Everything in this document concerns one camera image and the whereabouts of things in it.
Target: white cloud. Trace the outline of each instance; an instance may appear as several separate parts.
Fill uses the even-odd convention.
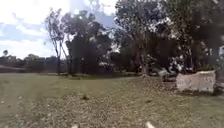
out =
[[[0,51],[7,49],[10,55],[15,55],[19,58],[24,58],[28,54],[33,53],[42,57],[54,55],[54,51],[43,45],[43,40],[21,42],[11,40],[0,41]]]
[[[3,34],[4,28],[5,28],[5,24],[3,24],[3,25],[0,26],[0,37],[4,35]]]
[[[116,2],[117,0],[108,0],[108,1],[99,0],[100,5],[104,5],[104,7],[102,8],[103,12],[106,13],[107,15],[111,15],[115,13]]]
[[[79,14],[79,10],[78,10],[78,9],[75,9],[75,10],[73,11],[73,13],[74,13],[74,14]]]
[[[0,22],[16,24],[16,16],[24,23],[41,24],[51,7],[65,13],[69,11],[69,0],[4,0],[0,4]]]
[[[112,15],[115,13],[115,5],[116,5],[117,0],[99,0],[99,11],[104,12],[106,15]],[[84,0],[84,3],[86,6],[89,6],[91,9],[94,8],[94,6],[97,5],[96,1],[90,2],[90,0]]]
[[[41,32],[41,30],[36,31],[36,30],[33,30],[33,29],[27,29],[22,25],[18,25],[16,27],[16,29],[19,29],[24,34],[33,35],[33,36],[43,36],[43,33]]]

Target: grass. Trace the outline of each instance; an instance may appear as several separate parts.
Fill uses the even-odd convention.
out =
[[[223,128],[224,101],[183,96],[157,78],[0,74],[0,127]]]

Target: ground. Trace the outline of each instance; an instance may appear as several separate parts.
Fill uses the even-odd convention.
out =
[[[224,100],[160,87],[158,78],[0,74],[0,127],[224,127]]]

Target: rock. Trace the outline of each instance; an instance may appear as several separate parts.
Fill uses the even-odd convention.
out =
[[[151,103],[152,102],[152,100],[147,100],[147,101],[145,101],[145,103]]]
[[[158,76],[158,74],[155,73],[155,72],[151,72],[149,75],[150,75],[150,76]]]
[[[162,69],[162,70],[158,71],[158,74],[161,77],[169,75],[169,73],[167,72],[166,69]]]
[[[50,117],[51,116],[51,113],[48,113],[47,116]]]
[[[177,89],[180,92],[192,91],[213,93],[215,84],[215,71],[201,71],[190,75],[179,74],[176,78]]]

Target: tree trunk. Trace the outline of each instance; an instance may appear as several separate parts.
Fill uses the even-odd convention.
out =
[[[75,64],[76,72],[82,73],[82,58],[77,58]]]
[[[211,55],[212,65],[217,65],[217,59],[219,58],[218,51],[219,51],[218,48],[212,48],[212,55]]]
[[[61,49],[62,49],[62,51],[63,51],[63,53],[64,53],[64,56],[65,56],[65,59],[66,59],[67,73],[68,73],[68,74],[71,74],[71,73],[70,73],[69,57],[67,56],[67,54],[66,54],[64,48],[62,47],[62,43],[60,44],[60,47],[61,47]]]
[[[60,75],[61,74],[61,59],[60,57],[57,57],[57,74]]]
[[[148,59],[147,59],[147,52],[143,51],[142,53],[142,75],[143,76],[148,76],[149,75],[149,64],[148,64]]]
[[[72,58],[71,57],[69,57],[69,60],[68,60],[68,74],[69,75],[74,75],[74,70],[73,70],[73,61],[72,61]]]

